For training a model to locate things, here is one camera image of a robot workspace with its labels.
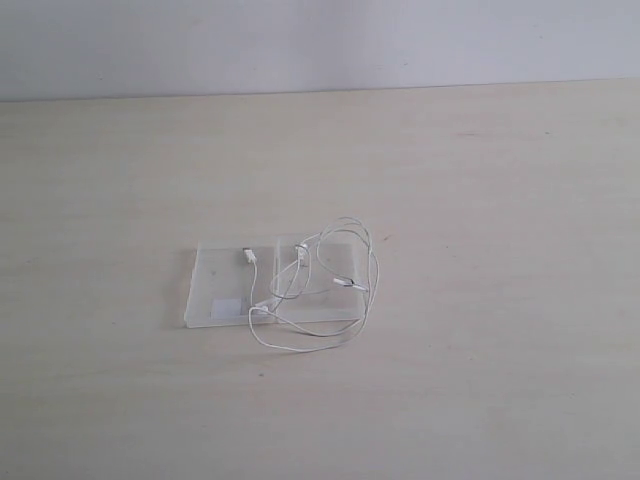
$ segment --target wall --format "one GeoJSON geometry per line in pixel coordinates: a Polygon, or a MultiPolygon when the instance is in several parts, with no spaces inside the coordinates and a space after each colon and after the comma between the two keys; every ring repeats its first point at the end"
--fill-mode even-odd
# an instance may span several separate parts
{"type": "Polygon", "coordinates": [[[637,0],[5,0],[0,99],[635,76],[639,17],[637,0]]]}

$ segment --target light wood surface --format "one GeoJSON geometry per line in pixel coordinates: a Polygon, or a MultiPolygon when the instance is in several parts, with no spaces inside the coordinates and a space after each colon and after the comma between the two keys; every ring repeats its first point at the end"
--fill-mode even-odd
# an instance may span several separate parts
{"type": "Polygon", "coordinates": [[[0,478],[637,479],[640,80],[0,105],[0,478]],[[346,348],[187,330],[198,241],[374,232],[346,348]]]}

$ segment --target earphone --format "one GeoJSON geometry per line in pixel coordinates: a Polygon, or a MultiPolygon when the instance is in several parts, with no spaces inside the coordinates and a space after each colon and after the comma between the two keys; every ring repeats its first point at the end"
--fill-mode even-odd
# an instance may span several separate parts
{"type": "Polygon", "coordinates": [[[248,322],[249,322],[249,329],[251,330],[251,334],[256,339],[256,341],[258,341],[258,343],[260,343],[261,345],[264,345],[265,347],[271,347],[279,350],[286,350],[289,352],[297,352],[297,353],[309,353],[309,352],[317,352],[320,350],[328,350],[330,348],[336,348],[350,342],[355,337],[357,337],[360,333],[362,333],[362,330],[364,329],[367,323],[369,312],[371,310],[371,306],[373,305],[373,301],[375,300],[376,292],[378,289],[378,278],[380,276],[379,264],[378,264],[378,258],[376,257],[373,251],[373,240],[371,238],[371,234],[369,233],[369,230],[367,230],[364,224],[357,218],[340,217],[335,221],[333,221],[332,223],[330,223],[329,225],[327,225],[320,233],[305,238],[302,242],[294,245],[293,248],[295,248],[296,250],[296,260],[290,263],[289,265],[287,265],[286,267],[284,267],[278,273],[276,273],[269,284],[269,291],[272,297],[268,300],[259,302],[255,305],[253,303],[253,293],[256,287],[256,281],[258,279],[258,259],[255,253],[253,252],[253,250],[251,250],[250,248],[243,249],[247,262],[253,265],[253,282],[251,284],[251,291],[249,293],[250,308],[248,313],[248,317],[249,317],[248,322]],[[328,265],[326,265],[325,262],[323,262],[321,257],[322,244],[323,242],[326,241],[327,238],[331,237],[332,235],[335,235],[336,233],[354,235],[359,240],[359,243],[366,248],[367,265],[366,265],[366,272],[364,273],[364,279],[365,279],[364,285],[356,283],[354,279],[348,276],[345,276],[340,272],[330,268],[328,265]],[[331,275],[334,276],[333,284],[338,287],[353,289],[354,295],[357,295],[357,294],[362,295],[362,298],[364,301],[364,309],[363,309],[362,316],[360,318],[352,320],[346,326],[329,333],[314,332],[310,329],[307,329],[299,325],[294,321],[283,318],[281,315],[276,313],[276,310],[278,309],[278,307],[285,301],[294,301],[296,298],[299,298],[303,295],[317,295],[320,293],[328,292],[330,290],[330,288],[326,288],[324,290],[318,290],[318,291],[311,291],[311,292],[307,291],[307,288],[312,278],[312,262],[311,262],[311,254],[310,254],[310,251],[311,251],[310,249],[312,248],[312,246],[314,246],[316,250],[316,258],[317,258],[318,265],[320,265],[321,268],[323,268],[324,270],[326,270],[327,272],[329,272],[331,275]],[[274,289],[273,289],[274,283],[285,272],[288,272],[293,268],[295,268],[295,271],[291,276],[291,279],[289,280],[288,285],[284,290],[284,293],[280,294],[280,293],[274,292],[274,289]],[[304,279],[303,286],[297,292],[291,293],[291,288],[293,284],[296,283],[296,280],[298,280],[298,277],[301,275],[301,271],[303,269],[306,270],[307,272],[307,274],[304,277],[302,277],[304,279]],[[298,330],[299,332],[302,332],[314,337],[326,337],[326,338],[337,337],[339,335],[345,334],[352,330],[353,332],[351,332],[351,336],[347,339],[341,340],[339,342],[334,342],[329,345],[323,345],[320,347],[297,348],[297,347],[291,347],[287,345],[276,345],[276,344],[272,344],[264,341],[257,334],[253,324],[254,315],[269,315],[277,319],[278,321],[290,327],[293,327],[295,330],[298,330]]]}

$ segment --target white earphone cord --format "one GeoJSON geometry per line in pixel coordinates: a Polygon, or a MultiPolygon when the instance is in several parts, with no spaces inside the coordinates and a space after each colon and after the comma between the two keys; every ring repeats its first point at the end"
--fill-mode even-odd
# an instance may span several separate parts
{"type": "Polygon", "coordinates": [[[307,265],[308,274],[306,276],[306,281],[304,282],[304,286],[297,293],[291,294],[291,295],[289,294],[293,284],[295,283],[298,275],[300,274],[300,270],[302,269],[302,263],[303,263],[305,254],[307,258],[309,258],[310,260],[309,247],[307,246],[307,242],[311,242],[313,240],[315,240],[316,258],[318,260],[318,264],[327,272],[331,273],[332,275],[335,275],[336,278],[334,279],[334,283],[337,283],[339,285],[343,285],[346,287],[351,287],[351,286],[358,287],[354,290],[362,293],[363,299],[364,299],[364,311],[362,313],[362,316],[360,318],[357,318],[351,321],[348,325],[346,325],[343,328],[340,328],[339,330],[329,332],[329,333],[320,333],[320,332],[314,332],[312,330],[304,328],[301,325],[291,320],[287,320],[286,318],[283,318],[282,316],[275,313],[275,311],[269,310],[268,307],[255,306],[253,304],[253,291],[255,290],[256,281],[258,279],[258,264],[257,264],[257,260],[254,258],[253,261],[251,261],[251,263],[253,263],[254,271],[253,271],[253,283],[251,284],[251,292],[249,294],[249,303],[251,305],[251,307],[249,308],[249,329],[251,330],[253,337],[265,347],[277,348],[279,350],[286,350],[289,352],[297,352],[297,353],[309,353],[309,352],[317,352],[320,350],[328,350],[330,348],[339,347],[353,340],[355,337],[360,335],[360,333],[362,333],[362,330],[364,329],[367,323],[369,312],[371,310],[371,306],[373,305],[373,301],[375,300],[376,292],[378,289],[378,278],[380,275],[379,264],[378,264],[378,258],[376,257],[373,251],[373,241],[371,239],[371,234],[369,233],[369,230],[367,230],[367,228],[363,225],[363,223],[360,220],[353,217],[338,218],[334,222],[327,225],[324,228],[324,230],[322,230],[322,232],[305,238],[302,242],[300,242],[300,244],[294,247],[296,248],[296,251],[298,254],[297,260],[290,263],[285,268],[283,268],[280,272],[278,272],[269,283],[269,291],[273,296],[273,298],[277,299],[277,301],[275,302],[275,305],[273,306],[273,310],[276,310],[285,300],[294,300],[302,295],[316,295],[316,294],[325,293],[329,291],[329,289],[325,289],[325,290],[319,290],[316,292],[306,292],[306,289],[309,286],[309,282],[311,280],[311,261],[309,261],[309,264],[307,265]],[[365,286],[354,284],[351,278],[339,272],[334,271],[322,261],[320,257],[320,247],[322,245],[322,242],[325,241],[327,238],[329,238],[331,235],[334,235],[336,233],[347,233],[347,234],[354,235],[360,240],[362,245],[366,247],[367,270],[366,270],[365,286]],[[284,293],[281,295],[276,294],[273,291],[274,282],[276,281],[276,279],[278,279],[280,275],[282,275],[284,272],[288,271],[293,267],[295,267],[296,270],[291,280],[288,282],[287,288],[285,289],[284,293]],[[324,345],[321,347],[296,348],[296,347],[289,347],[286,345],[275,345],[262,340],[260,336],[256,333],[253,325],[253,318],[252,318],[252,316],[254,315],[254,312],[260,312],[261,315],[272,316],[277,320],[295,328],[296,330],[306,333],[307,335],[312,335],[314,337],[335,337],[338,335],[342,335],[353,328],[356,328],[356,329],[353,333],[351,333],[351,336],[349,338],[342,340],[340,342],[332,343],[330,345],[324,345]]]}

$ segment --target clear plastic case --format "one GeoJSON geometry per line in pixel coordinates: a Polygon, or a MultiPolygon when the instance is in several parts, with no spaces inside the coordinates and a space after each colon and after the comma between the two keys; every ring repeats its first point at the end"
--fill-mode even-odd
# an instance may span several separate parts
{"type": "MultiPolygon", "coordinates": [[[[270,283],[276,273],[296,261],[294,246],[309,235],[283,235],[229,239],[215,244],[201,244],[191,277],[189,300],[184,315],[189,328],[224,325],[247,325],[249,293],[253,281],[253,265],[247,263],[243,248],[251,248],[257,257],[258,277],[254,289],[254,304],[273,299],[270,283]]],[[[358,281],[354,245],[348,241],[323,242],[320,255],[328,267],[358,281]]],[[[309,249],[310,258],[301,269],[290,293],[304,286],[311,269],[306,294],[286,300],[276,313],[295,322],[352,320],[362,315],[361,295],[333,283],[334,276],[318,263],[316,249],[309,249]]],[[[271,284],[274,292],[283,294],[295,268],[290,268],[271,284]]],[[[268,315],[254,315],[255,324],[276,323],[268,315]]]]}

